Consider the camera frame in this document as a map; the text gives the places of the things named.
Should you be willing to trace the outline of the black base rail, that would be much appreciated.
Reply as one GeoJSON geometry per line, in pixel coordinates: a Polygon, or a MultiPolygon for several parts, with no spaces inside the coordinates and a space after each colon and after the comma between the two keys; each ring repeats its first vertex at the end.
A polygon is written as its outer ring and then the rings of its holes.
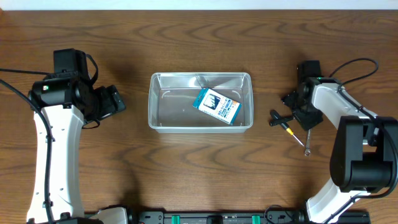
{"type": "Polygon", "coordinates": [[[128,223],[144,224],[267,224],[310,223],[305,215],[296,210],[268,210],[261,213],[164,213],[142,212],[128,214],[128,223]]]}

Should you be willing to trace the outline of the black yellow screwdriver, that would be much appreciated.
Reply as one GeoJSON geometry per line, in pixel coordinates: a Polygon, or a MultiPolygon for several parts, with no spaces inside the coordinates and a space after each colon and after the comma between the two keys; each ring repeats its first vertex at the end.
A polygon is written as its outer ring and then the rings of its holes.
{"type": "MultiPolygon", "coordinates": [[[[282,117],[276,110],[271,110],[270,111],[270,115],[271,115],[271,119],[272,116],[276,116],[276,117],[282,117]]],[[[303,142],[294,134],[294,132],[291,130],[290,126],[287,124],[281,124],[281,125],[277,125],[277,126],[281,126],[285,131],[287,131],[301,146],[304,146],[303,142]]]]}

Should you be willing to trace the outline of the clear plastic storage box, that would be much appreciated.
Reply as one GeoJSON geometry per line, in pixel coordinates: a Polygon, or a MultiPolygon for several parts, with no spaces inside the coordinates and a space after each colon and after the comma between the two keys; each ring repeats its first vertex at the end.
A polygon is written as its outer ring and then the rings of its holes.
{"type": "Polygon", "coordinates": [[[158,133],[244,133],[254,123],[245,72],[157,72],[150,80],[148,123],[158,133]]]}

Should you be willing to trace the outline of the small black-handled hammer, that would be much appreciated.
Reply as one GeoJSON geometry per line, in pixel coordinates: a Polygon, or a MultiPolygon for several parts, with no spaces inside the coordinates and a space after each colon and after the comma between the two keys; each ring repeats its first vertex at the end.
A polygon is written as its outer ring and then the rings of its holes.
{"type": "Polygon", "coordinates": [[[287,124],[289,121],[293,120],[293,116],[283,116],[283,117],[276,117],[272,116],[272,119],[269,121],[270,126],[277,126],[281,124],[287,124]]]}

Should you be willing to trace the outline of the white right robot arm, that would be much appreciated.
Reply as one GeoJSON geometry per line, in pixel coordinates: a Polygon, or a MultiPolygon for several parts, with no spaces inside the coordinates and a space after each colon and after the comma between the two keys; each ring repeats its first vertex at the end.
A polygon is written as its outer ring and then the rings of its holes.
{"type": "Polygon", "coordinates": [[[330,179],[305,204],[309,223],[337,223],[361,199],[387,197],[397,187],[397,120],[379,116],[350,96],[345,83],[322,75],[318,60],[297,67],[298,87],[282,98],[305,131],[327,118],[336,128],[330,179]]]}

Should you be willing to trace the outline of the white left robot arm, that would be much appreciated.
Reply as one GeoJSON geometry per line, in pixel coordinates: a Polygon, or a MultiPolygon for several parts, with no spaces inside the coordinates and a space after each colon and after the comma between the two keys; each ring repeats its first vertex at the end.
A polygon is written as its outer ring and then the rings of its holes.
{"type": "Polygon", "coordinates": [[[28,223],[127,223],[124,207],[85,215],[80,197],[79,145],[87,124],[125,110],[114,85],[94,88],[91,55],[63,49],[53,53],[54,72],[35,82],[29,92],[37,131],[34,194],[28,223]]]}

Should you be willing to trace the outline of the silver combination wrench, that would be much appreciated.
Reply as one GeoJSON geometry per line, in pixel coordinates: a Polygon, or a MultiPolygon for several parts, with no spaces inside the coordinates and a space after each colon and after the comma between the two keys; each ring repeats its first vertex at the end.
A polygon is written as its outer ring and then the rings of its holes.
{"type": "Polygon", "coordinates": [[[305,149],[304,149],[305,156],[309,156],[311,154],[311,149],[310,149],[311,135],[312,135],[312,130],[309,129],[307,132],[306,144],[305,144],[305,149]]]}

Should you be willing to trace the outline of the blue white screw box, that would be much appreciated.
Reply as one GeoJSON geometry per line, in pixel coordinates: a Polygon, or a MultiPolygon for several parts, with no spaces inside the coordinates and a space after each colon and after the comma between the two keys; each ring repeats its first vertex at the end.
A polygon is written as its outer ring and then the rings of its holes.
{"type": "Polygon", "coordinates": [[[242,104],[210,88],[201,89],[193,107],[228,125],[233,125],[242,104]]]}

